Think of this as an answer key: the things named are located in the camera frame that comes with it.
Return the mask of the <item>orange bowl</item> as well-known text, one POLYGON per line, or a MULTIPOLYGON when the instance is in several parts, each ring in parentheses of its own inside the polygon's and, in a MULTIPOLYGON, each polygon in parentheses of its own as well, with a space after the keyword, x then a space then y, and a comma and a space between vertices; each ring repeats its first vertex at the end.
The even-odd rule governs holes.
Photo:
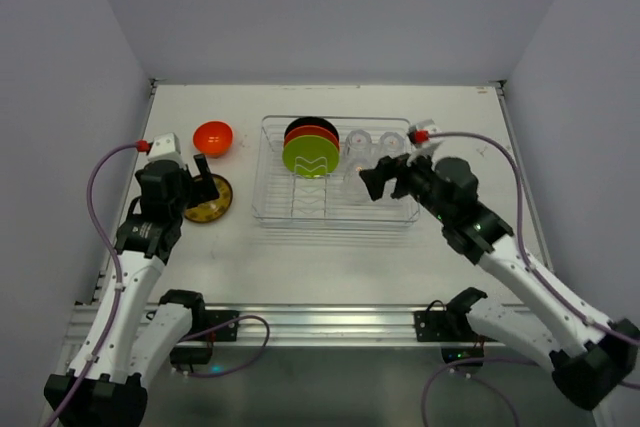
POLYGON ((234 133, 229 124, 223 121, 208 121, 201 124, 193 133, 192 142, 198 152, 209 157, 226 155, 233 144, 234 133))

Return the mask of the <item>yellow patterned plate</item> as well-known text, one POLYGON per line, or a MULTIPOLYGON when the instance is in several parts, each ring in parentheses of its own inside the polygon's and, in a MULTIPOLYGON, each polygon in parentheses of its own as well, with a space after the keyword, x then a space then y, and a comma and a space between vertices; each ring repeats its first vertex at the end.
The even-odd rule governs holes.
POLYGON ((185 219, 198 224, 207 224, 223 217, 233 202, 233 189, 229 181, 218 174, 212 175, 219 197, 185 211, 185 219))

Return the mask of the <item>black plate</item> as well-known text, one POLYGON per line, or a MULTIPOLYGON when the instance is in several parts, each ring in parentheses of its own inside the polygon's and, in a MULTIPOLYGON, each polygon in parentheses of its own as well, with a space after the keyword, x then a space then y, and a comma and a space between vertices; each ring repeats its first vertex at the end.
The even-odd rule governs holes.
POLYGON ((336 139, 339 139, 339 133, 336 127, 327 119, 317 116, 298 117, 293 120, 286 128, 284 136, 287 136, 291 131, 296 128, 304 126, 316 126, 321 127, 329 131, 336 139))

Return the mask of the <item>green plate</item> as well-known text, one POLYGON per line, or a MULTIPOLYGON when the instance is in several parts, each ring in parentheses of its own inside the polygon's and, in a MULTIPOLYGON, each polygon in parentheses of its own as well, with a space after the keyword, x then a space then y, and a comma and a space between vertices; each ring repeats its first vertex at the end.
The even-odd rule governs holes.
POLYGON ((316 135, 302 135, 283 148, 282 161, 295 175, 315 178, 331 174, 339 165, 340 151, 330 140, 316 135))

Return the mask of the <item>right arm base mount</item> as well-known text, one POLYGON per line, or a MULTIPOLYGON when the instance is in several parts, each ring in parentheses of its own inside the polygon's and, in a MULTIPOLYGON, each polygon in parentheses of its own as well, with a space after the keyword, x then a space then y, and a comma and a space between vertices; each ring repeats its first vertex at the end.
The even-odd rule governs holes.
POLYGON ((412 315, 416 340, 438 344, 444 363, 474 359, 468 368, 483 366, 484 338, 471 329, 463 313, 450 311, 447 304, 434 300, 412 315))

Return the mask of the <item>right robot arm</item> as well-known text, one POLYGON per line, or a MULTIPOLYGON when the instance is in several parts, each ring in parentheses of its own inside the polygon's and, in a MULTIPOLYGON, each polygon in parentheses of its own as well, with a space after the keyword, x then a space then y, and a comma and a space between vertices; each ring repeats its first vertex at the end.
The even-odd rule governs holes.
POLYGON ((634 370, 638 327, 589 305, 520 246, 513 229, 480 202, 478 179, 466 161, 386 156, 359 176, 374 201, 393 181, 392 198, 412 197, 441 223, 442 235, 456 253, 497 279, 527 307, 530 317, 520 319, 473 289, 447 305, 472 331, 549 372, 575 406, 593 410, 634 370))

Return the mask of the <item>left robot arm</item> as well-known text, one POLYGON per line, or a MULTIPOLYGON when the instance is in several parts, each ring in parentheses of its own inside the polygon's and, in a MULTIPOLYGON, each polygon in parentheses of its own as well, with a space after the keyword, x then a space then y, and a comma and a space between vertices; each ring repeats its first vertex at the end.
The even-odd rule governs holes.
POLYGON ((185 212, 219 197, 205 156, 194 161, 198 176, 169 159, 151 160, 135 174, 141 193, 107 244, 114 271, 89 334, 66 373, 50 375, 44 388, 52 419, 63 426, 140 425, 163 359, 202 323, 201 294, 177 291, 161 305, 159 319, 138 331, 185 212))

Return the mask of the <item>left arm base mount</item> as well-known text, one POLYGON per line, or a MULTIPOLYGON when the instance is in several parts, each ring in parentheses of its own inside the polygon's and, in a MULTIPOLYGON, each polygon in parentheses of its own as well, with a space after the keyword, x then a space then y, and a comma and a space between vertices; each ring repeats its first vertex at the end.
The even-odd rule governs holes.
POLYGON ((208 364, 212 360, 215 346, 237 340, 238 317, 237 310, 206 310, 186 334, 188 340, 180 342, 171 350, 171 365, 193 371, 196 366, 208 364))

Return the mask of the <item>orange plate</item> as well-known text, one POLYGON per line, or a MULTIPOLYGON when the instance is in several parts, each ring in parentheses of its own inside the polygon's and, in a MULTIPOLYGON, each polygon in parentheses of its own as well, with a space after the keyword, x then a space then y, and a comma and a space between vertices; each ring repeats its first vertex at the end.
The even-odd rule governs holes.
POLYGON ((316 125, 304 125, 292 129, 284 137, 284 146, 297 138, 308 136, 323 138, 330 141, 337 149, 340 148, 339 139, 330 130, 316 125))

